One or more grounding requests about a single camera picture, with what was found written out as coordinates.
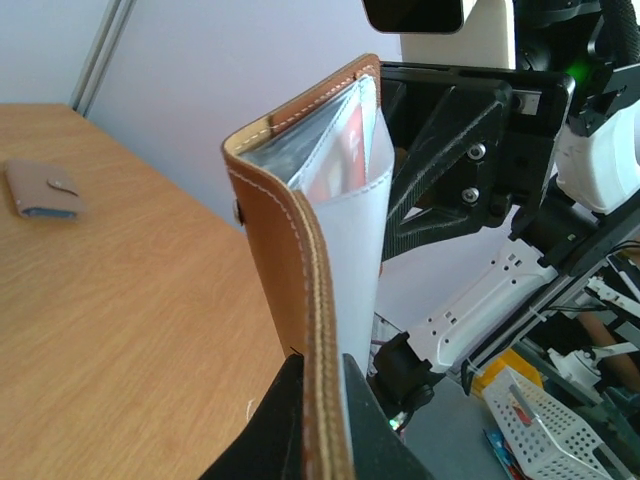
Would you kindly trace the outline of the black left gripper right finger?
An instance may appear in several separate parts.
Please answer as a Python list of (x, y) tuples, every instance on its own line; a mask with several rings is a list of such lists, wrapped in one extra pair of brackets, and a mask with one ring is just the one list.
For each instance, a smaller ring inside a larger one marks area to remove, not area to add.
[(434, 476), (392, 430), (356, 360), (345, 353), (342, 365), (356, 478), (433, 479)]

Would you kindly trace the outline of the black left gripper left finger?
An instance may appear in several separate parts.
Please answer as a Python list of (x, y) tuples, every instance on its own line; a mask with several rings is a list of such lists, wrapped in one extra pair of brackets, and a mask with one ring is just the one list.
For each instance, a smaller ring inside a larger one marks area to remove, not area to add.
[(303, 477), (304, 359), (288, 356), (244, 430), (201, 475), (203, 479)]

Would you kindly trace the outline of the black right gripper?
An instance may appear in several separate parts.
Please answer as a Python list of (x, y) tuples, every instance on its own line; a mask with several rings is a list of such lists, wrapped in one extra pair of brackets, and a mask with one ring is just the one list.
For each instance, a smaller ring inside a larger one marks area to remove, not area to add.
[(383, 113), (403, 150), (382, 258), (535, 215), (575, 82), (565, 73), (384, 63)]

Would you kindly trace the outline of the red credit card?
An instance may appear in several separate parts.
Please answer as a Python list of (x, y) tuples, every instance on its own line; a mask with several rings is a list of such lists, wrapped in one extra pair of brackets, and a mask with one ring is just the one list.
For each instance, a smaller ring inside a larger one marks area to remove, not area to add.
[(349, 101), (336, 116), (312, 156), (304, 190), (312, 203), (362, 187), (366, 180), (361, 102)]

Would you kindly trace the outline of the brown leather card holder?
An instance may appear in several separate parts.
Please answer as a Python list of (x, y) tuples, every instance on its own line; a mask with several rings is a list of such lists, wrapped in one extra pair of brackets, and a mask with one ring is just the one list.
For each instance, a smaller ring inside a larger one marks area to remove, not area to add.
[[(365, 183), (312, 203), (312, 156), (352, 100), (362, 106)], [(231, 134), (222, 153), (280, 343), (304, 359), (303, 476), (352, 479), (342, 355), (366, 374), (395, 159), (379, 58), (353, 60)]]

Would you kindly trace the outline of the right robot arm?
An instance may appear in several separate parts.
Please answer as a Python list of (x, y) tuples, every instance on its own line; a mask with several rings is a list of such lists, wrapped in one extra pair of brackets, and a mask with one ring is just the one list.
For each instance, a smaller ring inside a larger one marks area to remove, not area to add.
[(630, 1), (368, 1), (395, 149), (382, 257), (506, 227), (460, 293), (380, 347), (391, 420), (473, 372), (622, 248), (639, 222), (638, 8)]

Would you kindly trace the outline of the taupe leather card holder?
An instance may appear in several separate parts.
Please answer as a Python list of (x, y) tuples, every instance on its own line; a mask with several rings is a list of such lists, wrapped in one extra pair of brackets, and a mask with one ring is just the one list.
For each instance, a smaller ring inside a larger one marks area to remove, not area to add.
[(75, 219), (87, 211), (76, 183), (63, 167), (13, 158), (5, 162), (5, 177), (23, 218)]

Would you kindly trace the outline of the white perforated basket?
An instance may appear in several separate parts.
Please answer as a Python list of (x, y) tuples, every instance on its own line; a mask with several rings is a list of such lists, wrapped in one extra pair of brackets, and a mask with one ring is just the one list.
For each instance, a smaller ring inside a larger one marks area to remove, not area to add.
[(541, 387), (507, 367), (482, 396), (531, 479), (631, 479), (599, 435)]

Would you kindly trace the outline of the aluminium frame post right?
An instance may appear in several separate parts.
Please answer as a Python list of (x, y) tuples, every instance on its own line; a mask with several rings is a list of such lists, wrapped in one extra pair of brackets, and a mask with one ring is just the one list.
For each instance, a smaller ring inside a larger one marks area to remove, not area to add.
[(136, 3), (136, 0), (107, 3), (69, 102), (69, 106), (83, 117), (90, 112)]

